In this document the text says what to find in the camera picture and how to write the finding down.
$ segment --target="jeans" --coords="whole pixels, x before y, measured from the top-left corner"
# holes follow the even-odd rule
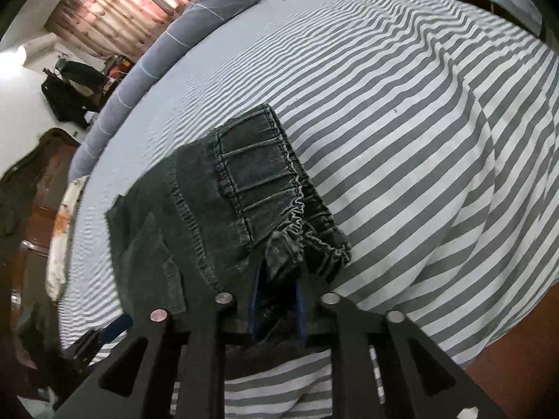
[[[331,282],[350,260],[267,105],[178,148],[106,217],[118,295],[135,324],[157,308],[194,312],[225,291],[251,304],[261,272],[253,307],[265,337],[292,310],[301,262]]]

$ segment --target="wooden cabinet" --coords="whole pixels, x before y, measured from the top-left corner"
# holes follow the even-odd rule
[[[23,285],[26,294],[46,298],[45,268],[49,256],[52,229],[58,213],[58,206],[66,191],[66,177],[76,148],[63,145],[49,160],[45,173],[37,184],[37,194],[31,207],[17,261],[12,271],[12,294],[10,323],[15,326],[26,299],[22,297]]]

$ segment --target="bed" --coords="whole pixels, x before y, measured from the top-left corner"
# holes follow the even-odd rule
[[[557,64],[532,35],[456,0],[261,0],[178,60],[95,163],[63,346],[121,313],[104,218],[116,196],[267,102],[353,244],[336,291],[405,312],[467,365],[557,279]],[[321,352],[227,381],[226,417],[328,416],[330,373]]]

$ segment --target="pillow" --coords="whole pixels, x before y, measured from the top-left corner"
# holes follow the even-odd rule
[[[88,175],[130,111],[192,47],[260,0],[194,0],[140,58],[101,110],[77,149],[68,180]]]

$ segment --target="bolt head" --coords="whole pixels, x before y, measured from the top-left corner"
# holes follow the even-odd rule
[[[167,318],[167,312],[163,309],[156,309],[150,314],[149,318],[156,322],[164,321]]]
[[[340,302],[340,295],[336,293],[326,293],[323,294],[320,300],[329,306],[333,306]]]
[[[386,319],[391,323],[402,323],[406,319],[406,315],[398,310],[391,310],[386,314]]]
[[[231,293],[220,293],[215,297],[215,302],[218,304],[229,304],[233,300]]]

